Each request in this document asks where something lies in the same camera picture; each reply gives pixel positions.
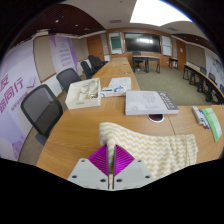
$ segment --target television screen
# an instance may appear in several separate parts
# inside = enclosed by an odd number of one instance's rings
[[[124,33],[126,51],[148,51],[161,54],[160,36],[149,33]]]

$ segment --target white ceiling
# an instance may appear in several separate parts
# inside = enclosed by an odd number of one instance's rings
[[[97,20],[105,29],[138,27],[159,30],[169,34],[193,34],[207,39],[193,22],[173,22],[161,27],[148,24],[130,23],[135,3],[136,0],[123,0],[122,3],[121,0],[67,0],[61,4],[69,4],[83,10]],[[110,20],[121,20],[121,23],[109,23]],[[169,30],[169,27],[172,27],[177,31]]]

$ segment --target document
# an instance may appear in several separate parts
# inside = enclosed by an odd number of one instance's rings
[[[213,111],[212,108],[202,109],[202,111],[212,129],[212,133],[214,135],[215,142],[217,142],[218,139],[220,138],[220,136],[222,135],[222,129],[219,124],[219,120],[216,117],[215,112]]]
[[[130,77],[112,78],[108,87],[116,88],[119,86],[124,86],[126,90],[131,90],[131,78]]]

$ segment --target door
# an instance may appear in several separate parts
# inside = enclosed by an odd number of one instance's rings
[[[176,44],[177,44],[178,69],[184,70],[184,65],[187,62],[186,44],[180,40],[176,40]]]
[[[90,36],[86,38],[88,51],[90,55],[98,56],[101,61],[105,61],[101,35]]]

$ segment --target green book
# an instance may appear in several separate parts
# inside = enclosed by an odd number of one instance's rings
[[[215,112],[213,111],[212,108],[202,109],[202,111],[210,125],[210,128],[212,129],[215,142],[217,142],[220,136],[222,135],[222,129],[219,124],[219,120],[216,117]]]

